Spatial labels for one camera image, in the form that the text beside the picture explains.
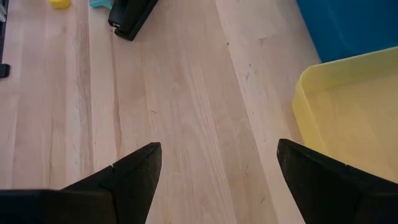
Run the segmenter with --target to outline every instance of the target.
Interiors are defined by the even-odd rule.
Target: yellow sponge
[[[70,6],[70,0],[49,0],[49,3],[56,9],[66,9]]]

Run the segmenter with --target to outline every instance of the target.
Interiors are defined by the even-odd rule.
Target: yellow object
[[[398,183],[398,47],[308,68],[293,111],[307,147]]]
[[[56,9],[65,9],[70,6],[70,0],[49,0],[49,3]]]

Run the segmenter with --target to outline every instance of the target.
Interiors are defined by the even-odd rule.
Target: yellow plastic bin
[[[293,111],[307,147],[398,183],[398,47],[306,69]]]

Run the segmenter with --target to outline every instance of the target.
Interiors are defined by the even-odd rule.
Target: wood grain
[[[318,62],[294,1],[163,0],[134,42],[72,3],[11,1],[1,188],[60,189],[160,141],[148,223],[303,223],[275,155]]]

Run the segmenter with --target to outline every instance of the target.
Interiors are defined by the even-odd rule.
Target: blue plastic bin
[[[322,62],[398,46],[398,0],[297,3]]]

